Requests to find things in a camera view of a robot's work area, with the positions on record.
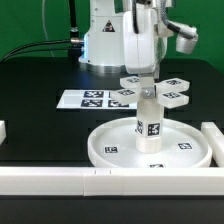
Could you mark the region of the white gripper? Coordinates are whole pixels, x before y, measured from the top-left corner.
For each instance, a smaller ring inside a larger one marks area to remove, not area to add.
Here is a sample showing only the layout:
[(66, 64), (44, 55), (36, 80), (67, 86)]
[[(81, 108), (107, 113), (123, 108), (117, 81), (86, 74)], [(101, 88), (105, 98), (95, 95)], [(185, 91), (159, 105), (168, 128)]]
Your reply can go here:
[(145, 73), (153, 73), (156, 67), (155, 25), (157, 13), (150, 8), (137, 8), (137, 25), (139, 33), (133, 30), (132, 13), (127, 11), (123, 16), (123, 43), (125, 67), (129, 74), (139, 76), (141, 95), (144, 99), (156, 96), (154, 77)]

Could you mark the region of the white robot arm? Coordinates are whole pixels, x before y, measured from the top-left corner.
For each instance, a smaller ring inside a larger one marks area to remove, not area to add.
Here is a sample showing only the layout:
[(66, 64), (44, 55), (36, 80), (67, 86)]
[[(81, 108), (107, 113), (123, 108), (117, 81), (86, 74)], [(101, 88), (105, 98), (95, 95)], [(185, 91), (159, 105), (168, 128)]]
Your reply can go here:
[(114, 0), (115, 12), (123, 14), (123, 48), (126, 71), (137, 74), (143, 98), (154, 98), (154, 80), (172, 35), (164, 24), (167, 0)]

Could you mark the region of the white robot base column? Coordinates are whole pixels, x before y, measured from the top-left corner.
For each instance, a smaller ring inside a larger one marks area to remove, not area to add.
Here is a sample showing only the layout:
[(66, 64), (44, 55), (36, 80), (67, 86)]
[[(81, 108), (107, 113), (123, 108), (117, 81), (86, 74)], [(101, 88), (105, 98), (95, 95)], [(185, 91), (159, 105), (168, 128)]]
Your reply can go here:
[(90, 28), (84, 35), (80, 67), (99, 73), (125, 71), (123, 13), (114, 0), (90, 0)]

